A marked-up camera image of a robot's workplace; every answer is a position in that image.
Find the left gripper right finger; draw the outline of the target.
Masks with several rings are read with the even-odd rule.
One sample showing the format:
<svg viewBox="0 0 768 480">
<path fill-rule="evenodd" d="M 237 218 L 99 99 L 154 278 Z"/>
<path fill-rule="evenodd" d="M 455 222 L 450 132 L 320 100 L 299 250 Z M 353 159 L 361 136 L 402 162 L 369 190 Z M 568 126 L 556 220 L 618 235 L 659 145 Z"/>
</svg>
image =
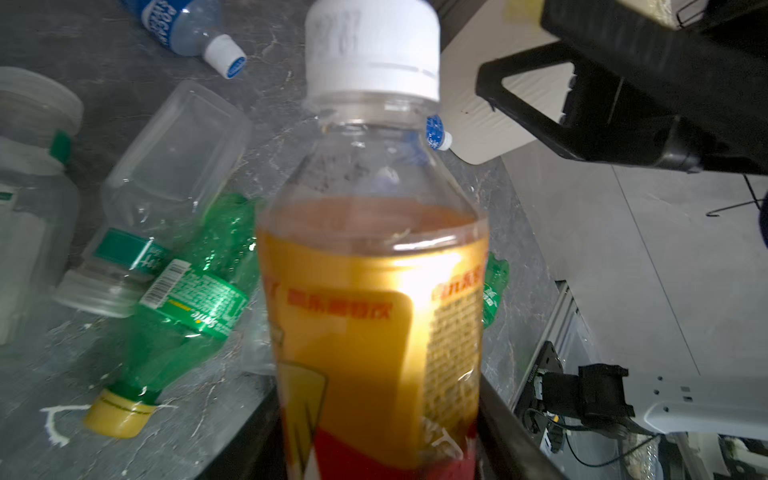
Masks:
<svg viewBox="0 0 768 480">
<path fill-rule="evenodd" d="M 566 480 L 485 376 L 480 381 L 478 479 Z"/>
</svg>

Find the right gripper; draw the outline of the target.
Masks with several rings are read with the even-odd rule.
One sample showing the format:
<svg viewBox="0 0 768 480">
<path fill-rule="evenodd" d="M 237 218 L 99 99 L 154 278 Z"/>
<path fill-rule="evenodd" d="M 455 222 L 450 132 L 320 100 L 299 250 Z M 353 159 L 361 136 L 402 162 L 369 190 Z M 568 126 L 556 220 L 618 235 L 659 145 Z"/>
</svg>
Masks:
<svg viewBox="0 0 768 480">
<path fill-rule="evenodd" d="M 696 173 L 767 171 L 767 5 L 716 1 L 672 29 L 617 1 L 547 1 L 552 43 L 484 63 L 476 94 L 567 160 Z M 558 120 L 515 75 L 569 64 Z"/>
</svg>

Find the clear square bottle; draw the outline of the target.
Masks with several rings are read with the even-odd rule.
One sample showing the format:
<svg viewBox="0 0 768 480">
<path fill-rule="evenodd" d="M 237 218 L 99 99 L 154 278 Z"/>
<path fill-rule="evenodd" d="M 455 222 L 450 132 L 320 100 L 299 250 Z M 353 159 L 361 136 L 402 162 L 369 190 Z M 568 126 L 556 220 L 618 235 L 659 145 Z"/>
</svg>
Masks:
<svg viewBox="0 0 768 480">
<path fill-rule="evenodd" d="M 199 229 L 250 135 L 238 108 L 181 82 L 105 179 L 105 222 L 55 300 L 96 315 L 131 316 L 172 253 Z"/>
</svg>

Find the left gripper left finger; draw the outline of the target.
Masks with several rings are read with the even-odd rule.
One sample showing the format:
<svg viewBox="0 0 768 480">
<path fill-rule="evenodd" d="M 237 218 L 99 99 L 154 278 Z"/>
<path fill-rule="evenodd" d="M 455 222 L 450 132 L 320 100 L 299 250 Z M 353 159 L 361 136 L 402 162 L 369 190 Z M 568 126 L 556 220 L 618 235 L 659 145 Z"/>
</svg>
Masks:
<svg viewBox="0 0 768 480">
<path fill-rule="evenodd" d="M 282 418 L 277 388 L 274 387 L 196 479 L 281 478 Z"/>
</svg>

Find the clear bottle green label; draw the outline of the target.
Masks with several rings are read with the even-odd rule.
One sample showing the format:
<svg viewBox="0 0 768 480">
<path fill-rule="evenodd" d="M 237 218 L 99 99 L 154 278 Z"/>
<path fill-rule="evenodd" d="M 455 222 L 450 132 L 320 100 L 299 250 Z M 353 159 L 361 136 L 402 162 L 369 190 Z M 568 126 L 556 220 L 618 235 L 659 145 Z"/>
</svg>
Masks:
<svg viewBox="0 0 768 480">
<path fill-rule="evenodd" d="M 1 69 L 1 342 L 11 343 L 60 281 L 78 217 L 67 177 L 84 105 L 60 83 Z"/>
</svg>

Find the orange tea bottle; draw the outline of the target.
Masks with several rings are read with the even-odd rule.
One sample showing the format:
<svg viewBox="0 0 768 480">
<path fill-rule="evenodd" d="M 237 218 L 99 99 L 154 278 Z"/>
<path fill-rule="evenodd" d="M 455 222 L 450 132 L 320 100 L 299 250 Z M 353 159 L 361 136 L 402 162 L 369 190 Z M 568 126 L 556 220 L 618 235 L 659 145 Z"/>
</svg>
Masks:
<svg viewBox="0 0 768 480">
<path fill-rule="evenodd" d="M 259 221 L 292 479 L 476 473 L 486 215 L 428 145 L 440 24 L 424 1 L 317 1 L 319 137 Z"/>
</svg>

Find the clear bottle blue label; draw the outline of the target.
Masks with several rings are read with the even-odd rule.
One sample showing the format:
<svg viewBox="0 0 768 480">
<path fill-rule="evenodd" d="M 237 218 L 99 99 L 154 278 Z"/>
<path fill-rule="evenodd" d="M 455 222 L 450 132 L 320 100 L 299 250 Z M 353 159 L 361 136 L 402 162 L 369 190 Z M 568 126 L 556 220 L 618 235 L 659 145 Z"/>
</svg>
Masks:
<svg viewBox="0 0 768 480">
<path fill-rule="evenodd" d="M 430 116 L 426 122 L 426 140 L 436 151 L 448 151 L 453 143 L 453 137 L 444 126 L 438 115 Z"/>
</svg>

